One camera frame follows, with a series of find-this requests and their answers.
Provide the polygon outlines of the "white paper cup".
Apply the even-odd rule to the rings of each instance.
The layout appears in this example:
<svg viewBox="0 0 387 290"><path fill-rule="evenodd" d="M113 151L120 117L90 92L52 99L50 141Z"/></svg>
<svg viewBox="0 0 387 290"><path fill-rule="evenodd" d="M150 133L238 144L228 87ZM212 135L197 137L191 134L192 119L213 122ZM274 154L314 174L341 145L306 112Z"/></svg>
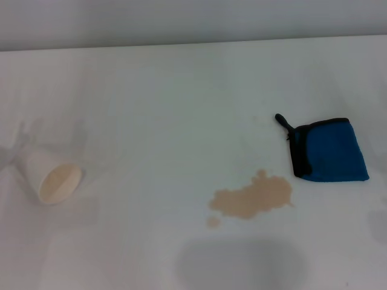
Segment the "white paper cup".
<svg viewBox="0 0 387 290"><path fill-rule="evenodd" d="M78 164L45 149L23 150L18 156L18 164L38 200L45 205L68 199L83 177Z"/></svg>

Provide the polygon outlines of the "large brown liquid puddle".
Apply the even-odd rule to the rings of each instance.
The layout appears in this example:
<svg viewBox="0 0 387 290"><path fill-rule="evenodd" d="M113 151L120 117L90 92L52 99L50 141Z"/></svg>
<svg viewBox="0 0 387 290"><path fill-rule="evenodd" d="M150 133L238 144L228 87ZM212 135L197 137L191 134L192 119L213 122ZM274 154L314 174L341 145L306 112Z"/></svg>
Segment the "large brown liquid puddle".
<svg viewBox="0 0 387 290"><path fill-rule="evenodd" d="M248 185L216 191L209 208L223 216L249 220L260 213L292 207L292 192L291 184L284 177L268 176L265 170L259 170Z"/></svg>

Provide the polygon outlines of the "blue rag with black trim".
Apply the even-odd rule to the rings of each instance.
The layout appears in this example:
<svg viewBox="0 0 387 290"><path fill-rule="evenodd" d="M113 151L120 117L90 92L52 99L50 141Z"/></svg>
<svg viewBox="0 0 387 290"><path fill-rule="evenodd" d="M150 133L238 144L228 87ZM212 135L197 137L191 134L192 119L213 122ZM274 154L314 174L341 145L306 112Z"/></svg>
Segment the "blue rag with black trim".
<svg viewBox="0 0 387 290"><path fill-rule="evenodd" d="M296 177L312 182L369 180L354 129L347 118L333 118L292 127L281 115L275 120L287 130Z"/></svg>

